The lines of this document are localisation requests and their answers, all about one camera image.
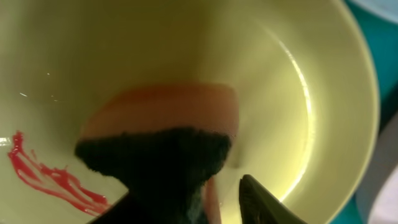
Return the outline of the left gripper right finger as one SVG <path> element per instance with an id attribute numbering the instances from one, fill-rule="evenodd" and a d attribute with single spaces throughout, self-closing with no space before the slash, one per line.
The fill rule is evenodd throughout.
<path id="1" fill-rule="evenodd" d="M 242 224 L 306 224 L 249 174 L 239 181 L 239 206 Z"/>

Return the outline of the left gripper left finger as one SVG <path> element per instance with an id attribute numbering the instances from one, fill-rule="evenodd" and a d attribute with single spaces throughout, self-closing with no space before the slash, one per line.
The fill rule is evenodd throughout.
<path id="1" fill-rule="evenodd" d="M 93 219 L 88 224 L 147 224 L 148 214 L 137 203 L 130 192 L 125 194 L 103 215 Z"/>

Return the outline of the green and pink sponge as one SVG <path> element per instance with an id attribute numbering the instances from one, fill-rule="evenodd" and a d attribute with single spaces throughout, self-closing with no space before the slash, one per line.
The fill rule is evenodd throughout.
<path id="1" fill-rule="evenodd" d="M 123 183 L 149 223 L 219 223 L 215 175 L 238 131 L 236 92 L 222 84 L 121 93 L 84 125 L 75 155 Z"/>

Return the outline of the yellow green plate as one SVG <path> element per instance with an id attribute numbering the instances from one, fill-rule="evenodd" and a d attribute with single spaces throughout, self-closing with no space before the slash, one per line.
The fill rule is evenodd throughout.
<path id="1" fill-rule="evenodd" d="M 244 174 L 307 223 L 331 222 L 363 177 L 379 93 L 343 1 L 2 1 L 1 222 L 91 220 L 16 174 L 16 132 L 30 158 L 114 203 L 126 188 L 73 154 L 82 124 L 124 90 L 178 82 L 238 95 L 238 138 L 216 178 L 223 223 L 241 221 Z"/>

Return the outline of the white plate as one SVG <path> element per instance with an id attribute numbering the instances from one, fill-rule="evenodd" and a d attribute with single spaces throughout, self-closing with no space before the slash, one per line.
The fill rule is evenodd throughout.
<path id="1" fill-rule="evenodd" d="M 397 224 L 397 115 L 377 140 L 356 204 L 363 223 Z"/>

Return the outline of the light blue plate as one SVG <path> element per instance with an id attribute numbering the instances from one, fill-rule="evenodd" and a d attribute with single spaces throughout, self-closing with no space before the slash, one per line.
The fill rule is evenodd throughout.
<path id="1" fill-rule="evenodd" d="M 397 23 L 397 0 L 355 0 L 355 3 L 386 21 Z"/>

